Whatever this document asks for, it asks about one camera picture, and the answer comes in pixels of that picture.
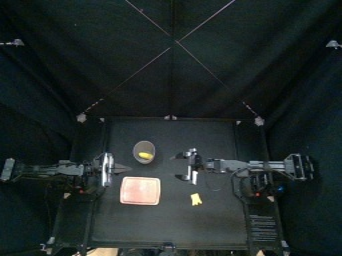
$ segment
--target plate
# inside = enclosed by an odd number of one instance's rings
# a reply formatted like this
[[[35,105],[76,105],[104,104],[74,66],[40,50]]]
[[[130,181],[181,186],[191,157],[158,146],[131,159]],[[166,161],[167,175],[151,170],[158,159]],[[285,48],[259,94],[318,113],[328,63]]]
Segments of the plate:
[[[121,189],[122,204],[158,205],[161,180],[146,177],[125,177]]]

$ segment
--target yellow object in bowl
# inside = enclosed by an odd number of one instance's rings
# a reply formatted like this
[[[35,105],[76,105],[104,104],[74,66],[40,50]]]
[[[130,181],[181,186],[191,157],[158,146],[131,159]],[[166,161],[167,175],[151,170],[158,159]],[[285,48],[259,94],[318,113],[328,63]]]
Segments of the yellow object in bowl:
[[[150,154],[150,153],[146,153],[146,152],[139,152],[139,157],[146,159],[146,160],[150,160],[154,158],[154,155]]]

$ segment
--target metal rod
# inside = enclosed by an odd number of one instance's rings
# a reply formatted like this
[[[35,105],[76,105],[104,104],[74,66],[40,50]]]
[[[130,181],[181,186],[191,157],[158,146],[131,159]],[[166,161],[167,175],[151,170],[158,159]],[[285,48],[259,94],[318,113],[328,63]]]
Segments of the metal rod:
[[[119,87],[125,85],[155,61],[161,58],[161,56],[171,49],[169,47],[162,53],[158,54],[158,56],[113,89],[110,90],[103,97],[82,112],[82,114],[86,114],[102,101],[104,101],[104,98],[118,90]]]
[[[178,41],[182,42],[235,1],[230,1]]]
[[[223,81],[218,78],[218,76],[214,74],[214,72],[209,69],[209,67],[201,62],[201,60],[195,57],[195,55],[189,51],[189,49],[181,44],[179,41],[175,41],[177,44],[182,47],[182,49],[187,52],[187,54],[194,58],[194,60],[199,63],[199,65],[207,70],[207,72],[211,74],[211,76],[217,79],[217,81],[226,87],[226,89],[231,89],[230,86],[227,84],[223,83]],[[246,104],[246,102],[241,100],[241,103],[245,105],[245,107],[250,110],[250,112],[255,115],[255,117],[258,117],[258,113],[253,110],[253,108],[250,107],[249,104]]]
[[[158,25],[158,23],[143,13],[143,9],[139,9],[129,0],[126,2],[131,5],[131,7],[150,20],[150,22],[163,31],[167,36],[171,36],[169,32]]]
[[[218,76],[213,73],[213,71],[209,69],[209,67],[201,62],[201,60],[195,57],[195,55],[189,51],[189,49],[181,44],[179,41],[175,41],[177,44],[182,47],[182,49],[187,52],[187,54],[193,57],[193,59],[199,63],[199,65],[207,70],[207,72],[211,74],[211,76],[218,80],[218,82],[227,88],[230,87],[222,82],[222,80],[218,78]]]

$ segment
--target small yellow block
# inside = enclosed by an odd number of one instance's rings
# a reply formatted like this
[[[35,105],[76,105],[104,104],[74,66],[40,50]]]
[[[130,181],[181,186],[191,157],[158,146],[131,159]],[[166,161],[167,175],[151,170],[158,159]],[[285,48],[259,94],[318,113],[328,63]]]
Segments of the small yellow block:
[[[201,200],[201,197],[199,197],[198,193],[191,195],[191,199],[193,199],[193,206],[202,204],[202,200]]]
[[[139,157],[146,159],[146,160],[151,160],[154,158],[154,155],[146,152],[141,152],[139,153]]]

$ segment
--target light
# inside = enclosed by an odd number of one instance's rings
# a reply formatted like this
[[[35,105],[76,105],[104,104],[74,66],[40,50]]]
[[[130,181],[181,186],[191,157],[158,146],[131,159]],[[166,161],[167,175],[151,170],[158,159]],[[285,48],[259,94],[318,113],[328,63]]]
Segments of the light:
[[[284,192],[285,187],[284,187],[284,186],[279,186],[277,190],[278,190],[278,192]]]
[[[333,47],[333,48],[338,49],[338,47],[342,48],[342,45],[337,42],[337,40],[332,40],[328,43],[326,47]]]

